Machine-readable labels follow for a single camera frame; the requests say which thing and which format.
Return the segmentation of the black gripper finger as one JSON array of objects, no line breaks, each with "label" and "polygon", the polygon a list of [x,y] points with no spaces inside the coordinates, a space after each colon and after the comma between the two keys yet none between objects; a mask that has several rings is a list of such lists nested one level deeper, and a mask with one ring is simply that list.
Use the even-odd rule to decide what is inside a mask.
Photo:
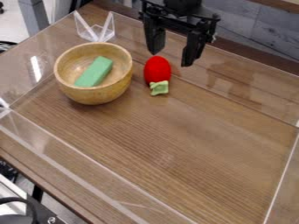
[{"label": "black gripper finger", "polygon": [[181,66],[189,67],[201,56],[205,46],[205,35],[200,31],[191,31],[187,35],[187,45],[181,52]]},{"label": "black gripper finger", "polygon": [[157,20],[144,15],[144,36],[147,49],[156,55],[164,49],[165,30],[157,24]]}]

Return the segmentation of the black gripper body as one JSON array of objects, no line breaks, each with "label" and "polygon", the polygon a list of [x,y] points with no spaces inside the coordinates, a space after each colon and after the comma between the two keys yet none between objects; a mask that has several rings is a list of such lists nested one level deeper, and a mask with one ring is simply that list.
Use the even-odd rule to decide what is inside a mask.
[{"label": "black gripper body", "polygon": [[140,18],[144,15],[157,20],[161,28],[179,33],[192,30],[205,35],[205,42],[216,38],[216,26],[220,15],[212,12],[201,3],[203,0],[141,0]]}]

